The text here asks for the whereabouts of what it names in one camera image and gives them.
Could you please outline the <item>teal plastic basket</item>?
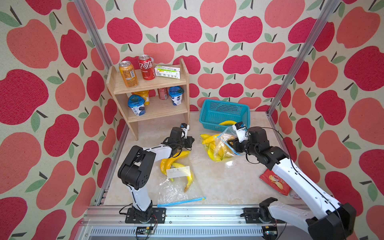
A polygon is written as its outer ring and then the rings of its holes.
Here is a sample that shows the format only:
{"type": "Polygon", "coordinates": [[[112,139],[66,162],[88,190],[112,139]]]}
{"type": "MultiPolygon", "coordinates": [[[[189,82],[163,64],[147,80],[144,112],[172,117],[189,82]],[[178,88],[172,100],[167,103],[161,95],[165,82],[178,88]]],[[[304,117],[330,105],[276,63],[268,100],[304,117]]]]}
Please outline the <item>teal plastic basket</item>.
{"type": "Polygon", "coordinates": [[[223,132],[227,128],[220,125],[225,121],[243,122],[249,128],[251,124],[250,108],[237,103],[205,100],[199,121],[205,129],[217,132],[223,132]]]}

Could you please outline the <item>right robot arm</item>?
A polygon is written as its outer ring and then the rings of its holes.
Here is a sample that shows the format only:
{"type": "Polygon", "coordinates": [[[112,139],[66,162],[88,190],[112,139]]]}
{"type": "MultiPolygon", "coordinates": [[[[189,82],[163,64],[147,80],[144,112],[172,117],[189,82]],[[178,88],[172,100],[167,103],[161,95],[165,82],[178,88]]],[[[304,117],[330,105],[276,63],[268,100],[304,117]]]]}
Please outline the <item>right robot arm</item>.
{"type": "Polygon", "coordinates": [[[236,136],[227,145],[238,155],[254,156],[260,164],[274,172],[287,183],[309,207],[298,209],[268,198],[259,204],[259,210],[251,216],[268,223],[284,221],[306,233],[314,240],[345,240],[354,232],[357,211],[349,203],[341,204],[327,194],[279,147],[272,147],[266,131],[261,127],[247,128],[242,122],[232,127],[236,136]]]}

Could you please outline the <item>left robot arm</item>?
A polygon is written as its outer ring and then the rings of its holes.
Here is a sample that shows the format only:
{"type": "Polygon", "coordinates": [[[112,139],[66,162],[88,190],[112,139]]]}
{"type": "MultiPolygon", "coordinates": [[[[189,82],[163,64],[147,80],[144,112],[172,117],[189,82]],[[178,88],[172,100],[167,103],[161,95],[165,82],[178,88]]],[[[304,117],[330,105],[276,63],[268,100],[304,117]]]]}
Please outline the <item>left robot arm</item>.
{"type": "Polygon", "coordinates": [[[118,170],[118,178],[128,187],[133,199],[126,223],[154,223],[156,217],[160,216],[154,213],[146,184],[155,162],[161,161],[161,170],[166,173],[171,164],[189,155],[195,140],[187,135],[189,129],[188,124],[182,123],[180,127],[174,127],[170,136],[159,146],[131,148],[118,170]]]}

